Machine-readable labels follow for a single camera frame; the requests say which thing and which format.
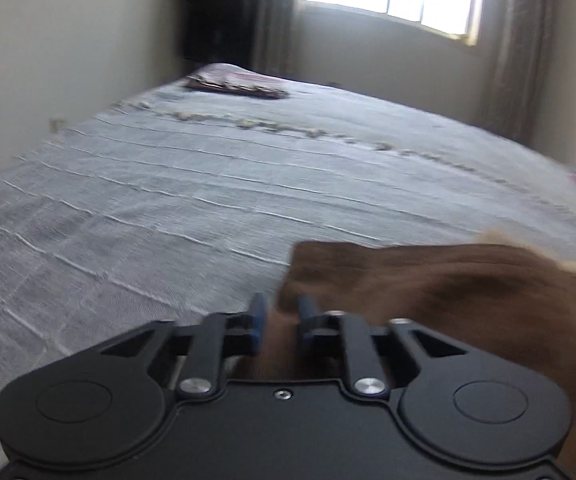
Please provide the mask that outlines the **brown coat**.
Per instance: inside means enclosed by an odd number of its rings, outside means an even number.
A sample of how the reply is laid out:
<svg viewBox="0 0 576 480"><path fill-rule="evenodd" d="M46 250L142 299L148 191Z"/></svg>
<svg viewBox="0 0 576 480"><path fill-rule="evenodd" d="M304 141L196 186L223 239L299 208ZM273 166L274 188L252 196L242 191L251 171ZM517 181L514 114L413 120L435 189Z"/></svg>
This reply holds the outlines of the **brown coat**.
<svg viewBox="0 0 576 480"><path fill-rule="evenodd" d="M576 263L549 258L494 231L471 244L447 246L297 243L261 351L237 364L237 377L304 375L295 356L302 296L373 325L410 318L549 376L573 405L560 461L576 478Z"/></svg>

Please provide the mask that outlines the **dark hanging clothes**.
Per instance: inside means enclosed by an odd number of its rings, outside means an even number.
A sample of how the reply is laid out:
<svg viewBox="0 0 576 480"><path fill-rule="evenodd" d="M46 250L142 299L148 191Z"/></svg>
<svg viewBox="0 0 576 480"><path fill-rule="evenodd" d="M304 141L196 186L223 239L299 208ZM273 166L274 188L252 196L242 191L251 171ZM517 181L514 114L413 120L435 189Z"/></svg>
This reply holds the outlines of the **dark hanging clothes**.
<svg viewBox="0 0 576 480"><path fill-rule="evenodd" d="M178 52L187 72L212 63L248 68L260 0L181 0Z"/></svg>

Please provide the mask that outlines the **grey checked bedspread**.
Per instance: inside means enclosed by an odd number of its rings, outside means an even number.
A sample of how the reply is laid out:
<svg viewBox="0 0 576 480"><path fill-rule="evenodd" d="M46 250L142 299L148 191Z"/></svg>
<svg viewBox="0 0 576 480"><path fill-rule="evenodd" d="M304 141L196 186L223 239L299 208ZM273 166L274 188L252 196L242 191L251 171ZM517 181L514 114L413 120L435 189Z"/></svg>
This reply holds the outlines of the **grey checked bedspread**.
<svg viewBox="0 0 576 480"><path fill-rule="evenodd" d="M174 82L0 169L0 389L159 318L272 292L300 240L467 242L489 228L576 261L576 184L520 144L289 82L281 100Z"/></svg>

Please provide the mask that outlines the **patterned folded cloth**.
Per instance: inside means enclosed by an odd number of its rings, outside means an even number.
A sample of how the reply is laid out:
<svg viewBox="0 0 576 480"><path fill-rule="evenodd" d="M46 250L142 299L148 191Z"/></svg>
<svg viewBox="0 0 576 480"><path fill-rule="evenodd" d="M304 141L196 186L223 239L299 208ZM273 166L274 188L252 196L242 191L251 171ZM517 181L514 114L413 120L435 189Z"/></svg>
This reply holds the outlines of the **patterned folded cloth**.
<svg viewBox="0 0 576 480"><path fill-rule="evenodd" d="M290 93L281 80L247 72L198 72L187 77L186 87L207 92L280 100Z"/></svg>

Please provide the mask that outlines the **grey window curtain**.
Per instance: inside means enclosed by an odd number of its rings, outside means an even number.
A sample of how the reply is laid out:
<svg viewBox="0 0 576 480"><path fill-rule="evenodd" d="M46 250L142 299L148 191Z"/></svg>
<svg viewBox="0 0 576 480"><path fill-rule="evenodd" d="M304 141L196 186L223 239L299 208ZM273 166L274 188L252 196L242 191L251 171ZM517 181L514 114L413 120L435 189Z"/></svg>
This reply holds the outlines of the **grey window curtain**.
<svg viewBox="0 0 576 480"><path fill-rule="evenodd" d="M288 78L293 72L293 44L300 0L259 0L252 69Z"/></svg>

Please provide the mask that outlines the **right grey curtain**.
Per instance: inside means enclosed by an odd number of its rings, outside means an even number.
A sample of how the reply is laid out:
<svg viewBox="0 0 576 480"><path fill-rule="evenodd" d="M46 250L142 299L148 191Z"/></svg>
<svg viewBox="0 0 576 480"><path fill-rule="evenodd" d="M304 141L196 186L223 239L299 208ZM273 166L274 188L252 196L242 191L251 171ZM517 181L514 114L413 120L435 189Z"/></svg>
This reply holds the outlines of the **right grey curtain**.
<svg viewBox="0 0 576 480"><path fill-rule="evenodd" d="M549 65L554 0L497 0L492 59L475 125L530 143Z"/></svg>

